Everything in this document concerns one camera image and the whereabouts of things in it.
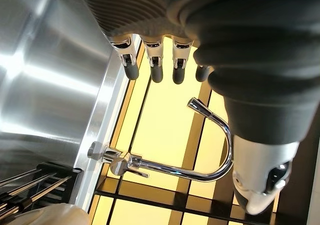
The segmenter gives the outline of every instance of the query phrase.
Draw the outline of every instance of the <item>faucet handle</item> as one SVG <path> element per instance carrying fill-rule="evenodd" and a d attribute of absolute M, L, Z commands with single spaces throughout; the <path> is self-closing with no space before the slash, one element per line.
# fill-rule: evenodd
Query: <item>faucet handle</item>
<path fill-rule="evenodd" d="M 138 171 L 131 164 L 132 156 L 129 152 L 127 152 L 125 155 L 121 155 L 120 157 L 113 159 L 113 161 L 110 163 L 110 170 L 114 175 L 117 176 L 122 176 L 123 174 L 125 174 L 125 172 L 128 171 L 144 178 L 149 177 L 149 174 Z"/>

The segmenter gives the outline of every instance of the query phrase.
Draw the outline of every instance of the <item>chrome faucet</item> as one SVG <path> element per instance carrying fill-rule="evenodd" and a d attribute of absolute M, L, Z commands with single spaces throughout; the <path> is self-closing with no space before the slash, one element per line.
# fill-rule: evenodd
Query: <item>chrome faucet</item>
<path fill-rule="evenodd" d="M 199 99 L 192 98 L 188 102 L 187 106 L 217 124 L 223 130 L 226 136 L 226 157 L 222 165 L 216 171 L 211 173 L 200 173 L 181 167 L 169 166 L 162 163 L 145 160 L 141 156 L 131 154 L 128 151 L 120 151 L 116 148 L 110 147 L 109 145 L 106 146 L 103 154 L 94 154 L 93 150 L 97 142 L 92 144 L 88 151 L 88 157 L 110 164 L 111 172 L 117 176 L 121 176 L 125 174 L 125 172 L 131 172 L 144 178 L 148 178 L 149 175 L 147 173 L 139 171 L 139 168 L 143 168 L 200 182 L 211 182 L 222 178 L 225 174 L 227 174 L 233 165 L 232 139 L 229 126 L 222 118 L 210 111 Z"/>

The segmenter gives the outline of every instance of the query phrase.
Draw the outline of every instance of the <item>robotic hand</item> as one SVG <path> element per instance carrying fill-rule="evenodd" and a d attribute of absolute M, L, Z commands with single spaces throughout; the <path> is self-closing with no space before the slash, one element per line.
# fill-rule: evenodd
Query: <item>robotic hand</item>
<path fill-rule="evenodd" d="M 247 213 L 263 212 L 288 182 L 319 104 L 320 0 L 86 2 L 129 79 L 139 75 L 132 34 L 145 44 L 156 83 L 163 36 L 173 38 L 176 84 L 198 47 L 196 79 L 224 96 L 234 136 L 234 193 Z"/>

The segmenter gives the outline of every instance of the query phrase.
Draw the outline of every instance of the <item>black rubber fingertip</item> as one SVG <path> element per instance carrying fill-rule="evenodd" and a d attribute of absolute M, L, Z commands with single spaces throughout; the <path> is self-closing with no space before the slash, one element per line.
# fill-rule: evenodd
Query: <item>black rubber fingertip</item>
<path fill-rule="evenodd" d="M 136 80 L 139 77 L 139 69 L 136 64 L 133 66 L 129 64 L 124 66 L 124 72 L 127 78 L 130 80 Z"/>
<path fill-rule="evenodd" d="M 155 83 L 160 83 L 164 78 L 164 71 L 162 66 L 151 66 L 151 79 Z"/>
<path fill-rule="evenodd" d="M 173 68 L 172 79 L 175 84 L 182 84 L 185 79 L 185 69 L 181 67 Z"/>
<path fill-rule="evenodd" d="M 210 68 L 208 66 L 198 66 L 195 71 L 195 79 L 198 82 L 204 82 L 207 80 L 210 73 Z"/>

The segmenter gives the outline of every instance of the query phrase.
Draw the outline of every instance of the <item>yellow glass panel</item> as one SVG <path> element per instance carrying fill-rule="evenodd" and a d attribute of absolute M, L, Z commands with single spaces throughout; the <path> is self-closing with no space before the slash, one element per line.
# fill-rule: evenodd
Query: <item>yellow glass panel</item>
<path fill-rule="evenodd" d="M 99 199 L 98 206 L 96 208 L 92 225 L 106 225 L 113 198 L 101 196 Z"/>
<path fill-rule="evenodd" d="M 273 212 L 273 213 L 271 214 L 270 224 L 271 224 L 271 225 L 275 225 L 275 224 L 276 224 L 276 213 L 275 213 L 275 212 Z"/>
<path fill-rule="evenodd" d="M 117 200 L 112 213 L 111 225 L 166 225 L 170 219 L 171 210 Z"/>
<path fill-rule="evenodd" d="M 238 203 L 238 200 L 237 200 L 237 198 L 236 198 L 236 196 L 235 195 L 233 195 L 233 202 L 232 202 L 234 205 L 239 205 L 239 203 Z"/>
<path fill-rule="evenodd" d="M 121 131 L 115 146 L 119 150 L 127 151 L 130 146 L 131 138 L 134 133 L 136 122 L 138 119 L 139 111 L 147 89 L 149 77 L 150 66 L 148 63 L 147 55 L 146 53 L 144 53 L 139 68 L 139 77 L 135 81 L 130 102 L 126 110 Z M 118 176 L 113 175 L 113 173 L 110 171 L 108 171 L 107 175 L 108 177 L 119 178 Z"/>
<path fill-rule="evenodd" d="M 185 213 L 183 215 L 182 225 L 207 225 L 208 217 L 200 216 L 192 213 Z"/>
<path fill-rule="evenodd" d="M 99 195 L 94 195 L 93 196 L 92 203 L 91 203 L 91 208 L 90 208 L 90 211 L 89 211 L 90 224 L 92 224 L 92 222 L 94 220 L 94 216 L 95 216 L 96 209 L 97 209 L 97 206 L 98 206 L 99 198 L 100 198 Z"/>
<path fill-rule="evenodd" d="M 223 96 L 212 91 L 209 109 L 228 122 Z M 195 162 L 195 170 L 202 173 L 210 173 L 220 164 L 224 146 L 225 134 L 222 129 L 212 121 L 206 120 L 202 131 L 201 141 Z M 190 194 L 212 199 L 216 182 L 192 181 Z"/>
<path fill-rule="evenodd" d="M 229 222 L 229 225 L 243 225 L 243 223 L 230 221 L 230 222 Z"/>
<path fill-rule="evenodd" d="M 272 212 L 274 212 L 274 213 L 276 213 L 278 210 L 279 195 L 280 195 L 280 192 L 277 193 L 277 195 L 275 196 L 275 199 L 274 199 L 274 204 L 273 204 L 273 208 L 272 208 Z"/>
<path fill-rule="evenodd" d="M 172 166 L 178 167 L 182 165 L 194 117 L 194 112 L 187 108 L 187 103 L 190 98 L 198 97 L 201 88 L 201 83 L 195 79 L 197 68 L 193 59 L 195 50 L 196 48 L 194 47 L 191 49 L 187 67 L 185 68 L 184 82 L 177 85 L 172 80 L 172 40 L 169 38 L 164 39 L 163 80 L 160 83 L 151 82 L 150 84 L 131 150 L 133 154 L 142 155 L 144 159 Z M 148 66 L 147 74 L 149 75 L 150 68 L 146 56 L 143 57 L 141 66 L 143 68 Z M 132 101 L 135 101 L 134 95 L 132 95 L 130 103 Z M 176 190 L 178 177 L 149 170 L 144 170 L 144 172 L 149 173 L 150 177 L 143 178 L 127 172 L 124 175 L 124 179 L 154 187 Z"/>

